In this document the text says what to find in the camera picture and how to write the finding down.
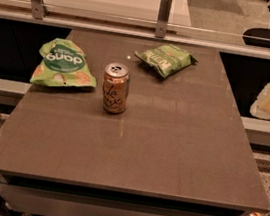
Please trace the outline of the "green jalapeno kettle chip bag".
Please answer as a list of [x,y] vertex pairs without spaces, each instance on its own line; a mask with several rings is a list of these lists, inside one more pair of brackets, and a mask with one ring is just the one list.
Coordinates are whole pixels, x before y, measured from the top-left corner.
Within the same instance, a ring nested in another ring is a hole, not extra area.
[[189,51],[170,44],[148,49],[144,52],[136,52],[135,56],[154,68],[162,78],[167,78],[198,62]]

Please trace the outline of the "light green Dang snack bag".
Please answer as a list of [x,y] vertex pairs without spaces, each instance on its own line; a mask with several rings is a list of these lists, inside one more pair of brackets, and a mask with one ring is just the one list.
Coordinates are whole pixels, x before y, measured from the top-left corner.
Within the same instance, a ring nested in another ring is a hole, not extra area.
[[55,38],[40,50],[42,61],[34,70],[30,83],[46,87],[96,87],[85,53],[74,42]]

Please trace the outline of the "black office chair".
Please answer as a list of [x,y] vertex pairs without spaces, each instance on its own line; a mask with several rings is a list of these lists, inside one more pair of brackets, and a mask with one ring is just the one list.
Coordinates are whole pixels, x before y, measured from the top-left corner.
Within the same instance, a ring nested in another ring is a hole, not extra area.
[[243,33],[242,39],[246,45],[270,48],[270,28],[250,28]]

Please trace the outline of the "brown table with drawers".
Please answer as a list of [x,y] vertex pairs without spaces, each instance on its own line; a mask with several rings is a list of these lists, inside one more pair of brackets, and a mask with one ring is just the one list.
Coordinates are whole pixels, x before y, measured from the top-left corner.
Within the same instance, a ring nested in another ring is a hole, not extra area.
[[127,109],[35,85],[0,128],[0,194],[27,216],[247,216],[269,202],[217,50],[161,80],[149,40],[73,31],[95,76],[131,69]]

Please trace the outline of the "orange LaCroix can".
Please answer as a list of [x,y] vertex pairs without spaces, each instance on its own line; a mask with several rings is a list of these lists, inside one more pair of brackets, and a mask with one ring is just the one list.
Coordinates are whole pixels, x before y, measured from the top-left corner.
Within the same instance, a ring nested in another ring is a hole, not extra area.
[[129,91],[129,69],[122,63],[110,63],[103,75],[103,108],[111,114],[126,110]]

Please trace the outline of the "middle metal railing bracket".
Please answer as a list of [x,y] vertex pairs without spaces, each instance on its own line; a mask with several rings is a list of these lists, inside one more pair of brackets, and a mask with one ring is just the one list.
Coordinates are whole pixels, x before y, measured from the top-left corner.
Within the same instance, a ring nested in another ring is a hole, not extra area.
[[167,33],[168,19],[171,13],[172,0],[160,0],[155,36],[164,38]]

